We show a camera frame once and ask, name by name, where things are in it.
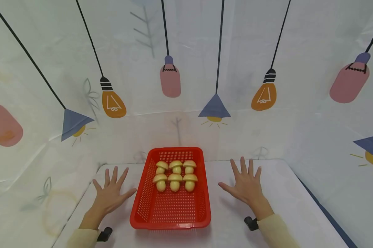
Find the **finger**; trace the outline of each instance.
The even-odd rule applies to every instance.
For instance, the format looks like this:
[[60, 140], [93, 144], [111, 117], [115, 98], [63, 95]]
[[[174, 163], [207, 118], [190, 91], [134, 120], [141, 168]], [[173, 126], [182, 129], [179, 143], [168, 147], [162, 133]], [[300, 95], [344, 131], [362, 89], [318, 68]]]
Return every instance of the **finger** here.
[[104, 184], [104, 188], [108, 187], [108, 185], [110, 185], [110, 170], [109, 169], [106, 169], [105, 170], [105, 184]]
[[130, 198], [133, 194], [135, 194], [135, 192], [137, 192], [137, 189], [131, 188], [129, 191], [119, 196], [119, 204], [120, 205], [123, 204], [128, 198]]
[[117, 181], [117, 166], [113, 168], [111, 183], [116, 184], [116, 181]]
[[128, 173], [128, 167], [124, 170], [123, 174], [119, 178], [119, 181], [117, 183], [117, 185], [119, 186], [119, 188], [122, 187], [122, 185], [124, 183], [124, 180], [126, 179], [127, 173]]
[[97, 192], [102, 190], [100, 184], [95, 179], [93, 179], [93, 185], [95, 186], [95, 189], [97, 190]]
[[260, 174], [261, 174], [261, 172], [262, 172], [262, 167], [258, 167], [258, 170], [257, 170], [257, 173], [255, 173], [255, 178], [256, 179], [258, 179], [258, 180], [260, 180]]
[[250, 159], [248, 163], [248, 174], [254, 177], [254, 162]]
[[240, 158], [240, 167], [241, 167], [241, 174], [247, 174], [246, 161], [244, 160], [244, 157]]
[[230, 165], [232, 166], [233, 174], [235, 174], [235, 178], [236, 178], [236, 176], [239, 175], [240, 173], [233, 159], [230, 160]]
[[229, 185], [227, 185], [226, 183], [223, 183], [223, 182], [220, 182], [218, 183], [218, 185], [226, 192], [228, 192], [229, 194], [233, 195], [232, 194], [232, 191], [233, 191], [233, 188]]

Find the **table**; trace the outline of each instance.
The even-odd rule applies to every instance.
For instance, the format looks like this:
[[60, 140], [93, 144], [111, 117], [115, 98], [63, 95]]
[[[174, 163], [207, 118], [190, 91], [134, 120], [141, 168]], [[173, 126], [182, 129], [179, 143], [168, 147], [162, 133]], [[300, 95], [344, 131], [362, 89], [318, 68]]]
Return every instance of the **table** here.
[[[103, 185], [105, 169], [111, 171], [116, 165], [104, 165], [98, 170], [95, 179]], [[122, 192], [131, 187], [138, 187], [144, 164], [119, 164], [118, 176], [126, 167], [129, 172]], [[268, 198], [273, 210], [286, 222], [291, 234], [301, 247], [306, 248], [347, 248], [331, 223], [305, 190], [296, 175], [285, 161], [281, 159], [255, 160], [254, 172], [262, 167], [261, 183], [264, 195]], [[129, 216], [134, 196], [119, 209], [103, 220], [100, 229], [111, 227], [110, 240], [101, 242], [96, 248], [124, 247], [254, 247], [267, 248], [258, 230], [251, 232], [244, 224], [244, 218], [254, 214], [249, 207], [223, 191], [218, 182], [234, 184], [229, 161], [205, 162], [209, 188], [212, 219], [207, 228], [189, 230], [135, 230], [129, 223]], [[83, 215], [95, 199], [95, 188], [88, 187], [74, 213], [64, 227], [54, 248], [66, 247], [66, 242], [74, 229], [79, 227]]]

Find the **beige sleeve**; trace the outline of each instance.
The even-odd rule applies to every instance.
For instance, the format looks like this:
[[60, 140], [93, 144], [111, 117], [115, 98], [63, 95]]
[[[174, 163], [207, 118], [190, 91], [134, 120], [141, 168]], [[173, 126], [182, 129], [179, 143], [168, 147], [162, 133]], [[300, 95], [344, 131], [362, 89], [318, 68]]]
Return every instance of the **beige sleeve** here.
[[270, 248], [299, 248], [280, 215], [273, 214], [257, 223]]
[[76, 229], [68, 240], [67, 248], [94, 248], [100, 230]]

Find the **illustrated wall backdrop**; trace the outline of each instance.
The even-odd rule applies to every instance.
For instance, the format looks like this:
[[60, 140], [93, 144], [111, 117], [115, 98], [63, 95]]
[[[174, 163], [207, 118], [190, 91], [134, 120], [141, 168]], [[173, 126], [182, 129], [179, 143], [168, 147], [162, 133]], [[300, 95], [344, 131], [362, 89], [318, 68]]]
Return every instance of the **illustrated wall backdrop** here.
[[167, 146], [285, 159], [373, 247], [373, 0], [0, 0], [0, 248]]

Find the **basket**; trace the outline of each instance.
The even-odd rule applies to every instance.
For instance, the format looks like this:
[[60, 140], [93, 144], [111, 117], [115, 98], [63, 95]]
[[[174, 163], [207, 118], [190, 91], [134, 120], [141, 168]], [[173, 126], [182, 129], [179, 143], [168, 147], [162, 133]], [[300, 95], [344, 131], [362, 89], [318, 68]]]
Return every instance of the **basket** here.
[[[170, 182], [166, 182], [166, 190], [159, 192], [152, 183], [156, 173], [156, 163], [165, 161], [170, 164], [174, 160], [182, 163], [193, 160], [197, 167], [194, 174], [198, 180], [195, 190], [188, 192], [185, 183], [181, 182], [179, 191], [170, 190]], [[207, 187], [206, 169], [203, 151], [197, 147], [172, 147], [152, 149], [145, 162], [137, 194], [131, 210], [130, 224], [135, 229], [190, 229], [207, 227], [211, 221], [209, 191]]]

